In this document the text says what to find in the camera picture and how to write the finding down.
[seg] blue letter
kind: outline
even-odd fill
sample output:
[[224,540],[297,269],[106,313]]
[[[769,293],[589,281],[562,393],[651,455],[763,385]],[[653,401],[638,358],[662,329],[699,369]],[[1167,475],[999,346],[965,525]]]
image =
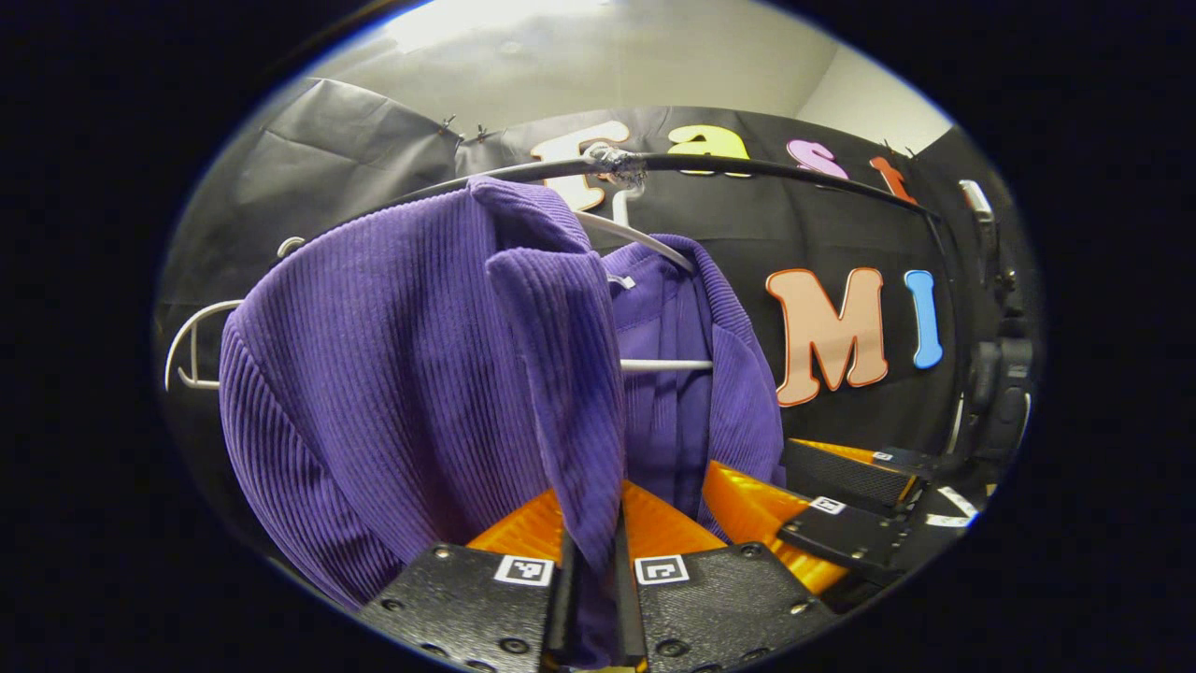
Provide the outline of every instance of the blue letter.
[[926,270],[907,270],[905,287],[914,293],[914,312],[917,314],[917,353],[914,367],[929,369],[942,360],[939,345],[939,317],[934,312],[934,276]]

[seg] jacket sleeve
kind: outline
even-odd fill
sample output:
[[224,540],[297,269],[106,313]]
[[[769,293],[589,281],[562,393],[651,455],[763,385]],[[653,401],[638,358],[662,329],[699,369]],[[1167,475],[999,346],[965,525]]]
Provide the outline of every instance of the jacket sleeve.
[[295,430],[230,316],[220,350],[220,415],[233,472],[254,514],[321,591],[360,610],[403,564],[348,506]]

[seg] orange letter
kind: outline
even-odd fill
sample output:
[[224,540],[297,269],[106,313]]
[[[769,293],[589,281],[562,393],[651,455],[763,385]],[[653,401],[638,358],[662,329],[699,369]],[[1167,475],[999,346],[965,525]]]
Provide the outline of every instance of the orange letter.
[[[743,137],[730,128],[721,126],[679,126],[669,131],[669,140],[677,142],[669,148],[670,154],[713,154],[715,157],[732,157],[736,159],[750,159],[748,148],[744,147]],[[714,175],[712,170],[683,170],[689,175]],[[728,172],[731,177],[751,177],[743,172]]]
[[[785,383],[776,390],[782,408],[808,403],[818,396],[812,357],[818,357],[826,387],[837,391],[847,375],[853,388],[875,384],[889,374],[880,330],[880,286],[874,268],[858,268],[847,276],[843,306],[835,305],[822,283],[804,268],[779,270],[764,286],[785,311]],[[850,372],[847,361],[855,353]]]
[[897,169],[889,165],[889,160],[884,157],[874,157],[868,165],[879,170],[880,176],[885,178],[885,184],[889,185],[889,190],[893,192],[893,196],[898,198],[905,198],[910,203],[917,204],[917,201],[913,196],[905,192],[905,176],[901,173]]
[[[581,155],[581,143],[593,140],[606,140],[610,142],[623,142],[631,136],[631,129],[621,121],[609,121],[581,130],[574,130],[566,135],[550,137],[531,148],[531,155],[542,161],[559,161],[562,159],[575,159]],[[555,189],[561,198],[574,210],[590,209],[602,202],[606,195],[597,186],[590,186],[584,175],[570,175],[566,177],[551,177],[544,181],[547,186]]]

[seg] letter m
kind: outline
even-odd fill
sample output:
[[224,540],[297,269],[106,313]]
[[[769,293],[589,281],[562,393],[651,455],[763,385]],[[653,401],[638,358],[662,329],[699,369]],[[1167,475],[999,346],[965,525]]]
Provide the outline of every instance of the letter m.
[[847,276],[842,307],[836,311],[812,271],[798,268],[768,276],[764,286],[785,311],[785,383],[776,390],[782,408],[818,396],[814,357],[831,391],[838,390],[844,375],[848,385],[859,388],[889,374],[880,323],[881,285],[879,270],[854,269]]

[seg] purple corduroy jacket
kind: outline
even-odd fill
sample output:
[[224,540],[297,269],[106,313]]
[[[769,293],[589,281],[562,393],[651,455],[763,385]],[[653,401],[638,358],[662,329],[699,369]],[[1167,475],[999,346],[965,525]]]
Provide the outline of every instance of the purple corduroy jacket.
[[[637,243],[600,257],[551,189],[475,177],[273,268],[225,324],[219,394],[238,482],[282,552],[358,610],[432,544],[553,488],[588,567],[576,665],[605,665],[598,579],[622,479],[720,537],[708,461],[782,483],[748,314],[697,243],[657,238],[697,273]],[[620,359],[714,369],[624,375]]]

